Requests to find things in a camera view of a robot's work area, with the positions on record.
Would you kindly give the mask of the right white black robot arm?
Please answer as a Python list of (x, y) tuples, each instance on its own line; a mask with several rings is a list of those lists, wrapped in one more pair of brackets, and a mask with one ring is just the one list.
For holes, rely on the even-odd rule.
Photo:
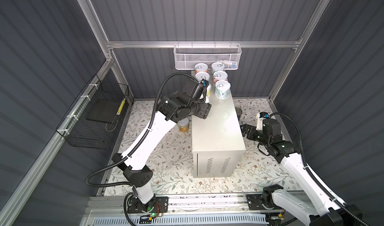
[(294, 220), (306, 226), (365, 226), (363, 214), (356, 205), (348, 205), (337, 196), (308, 165), (298, 134), (298, 145), (283, 140), (281, 124), (275, 114), (261, 112), (256, 126), (241, 125), (243, 137), (257, 142), (267, 150), (264, 156), (273, 157), (291, 176), (311, 200), (307, 204), (291, 195), (282, 186), (274, 184), (263, 189), (259, 198), (247, 196), (250, 209), (262, 206), (266, 210), (281, 208)]

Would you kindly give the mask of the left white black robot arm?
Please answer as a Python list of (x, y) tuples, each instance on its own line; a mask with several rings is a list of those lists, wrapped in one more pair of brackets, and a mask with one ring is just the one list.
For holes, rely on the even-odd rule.
[[(134, 222), (129, 218), (129, 199), (138, 200), (148, 218), (152, 216), (153, 209), (162, 209), (161, 206), (157, 206), (156, 196), (151, 188), (150, 180), (153, 177), (153, 171), (146, 165), (149, 156), (177, 123), (189, 116), (206, 119), (212, 107), (206, 102), (209, 81), (207, 79), (197, 80), (186, 73), (181, 75), (188, 78), (185, 86), (172, 94), (162, 95), (162, 91), (166, 83), (177, 76), (177, 73), (169, 75), (163, 81), (155, 98), (151, 119), (134, 143), (122, 154), (115, 154), (113, 164), (90, 173), (85, 179), (86, 185), (94, 188), (121, 185), (131, 187), (131, 192), (126, 194), (123, 201), (123, 212), (131, 226), (134, 225)], [(115, 167), (123, 171), (125, 181), (108, 184), (91, 182), (92, 177)]]

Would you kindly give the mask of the light blue label can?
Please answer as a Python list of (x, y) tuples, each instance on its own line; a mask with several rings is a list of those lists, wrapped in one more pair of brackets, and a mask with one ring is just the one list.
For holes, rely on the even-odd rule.
[(198, 82), (201, 82), (202, 80), (210, 80), (210, 75), (207, 72), (198, 72), (195, 75), (195, 78)]

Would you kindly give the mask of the orange label can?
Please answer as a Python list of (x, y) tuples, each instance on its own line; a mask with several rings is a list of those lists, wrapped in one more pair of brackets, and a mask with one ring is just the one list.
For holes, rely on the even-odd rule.
[(205, 63), (197, 63), (195, 66), (194, 66), (194, 69), (195, 69), (195, 73), (199, 73), (199, 72), (208, 72), (208, 65), (205, 64)]

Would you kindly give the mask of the yellow green label can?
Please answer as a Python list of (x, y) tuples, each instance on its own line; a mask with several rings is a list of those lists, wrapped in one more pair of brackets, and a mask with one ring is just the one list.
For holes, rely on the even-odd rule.
[(211, 89), (212, 89), (212, 85), (209, 84), (209, 85), (207, 86), (207, 93), (206, 93), (206, 96), (207, 96), (207, 97), (210, 97), (210, 95), (211, 95)]

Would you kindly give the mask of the teal label can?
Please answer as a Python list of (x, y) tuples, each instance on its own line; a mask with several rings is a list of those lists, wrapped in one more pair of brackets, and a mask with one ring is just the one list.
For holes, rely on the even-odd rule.
[(225, 71), (225, 65), (222, 62), (214, 62), (211, 65), (211, 73), (214, 74), (217, 71)]

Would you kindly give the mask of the white label can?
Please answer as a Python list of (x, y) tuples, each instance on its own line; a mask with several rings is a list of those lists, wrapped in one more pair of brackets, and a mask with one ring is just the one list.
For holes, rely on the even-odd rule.
[(215, 83), (215, 97), (224, 100), (229, 97), (231, 84), (226, 80), (219, 80)]

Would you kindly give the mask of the pink label can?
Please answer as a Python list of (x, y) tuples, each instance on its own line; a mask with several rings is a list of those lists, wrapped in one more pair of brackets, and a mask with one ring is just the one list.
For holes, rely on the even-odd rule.
[(213, 84), (215, 85), (217, 81), (228, 80), (228, 74), (225, 71), (215, 71), (213, 74)]

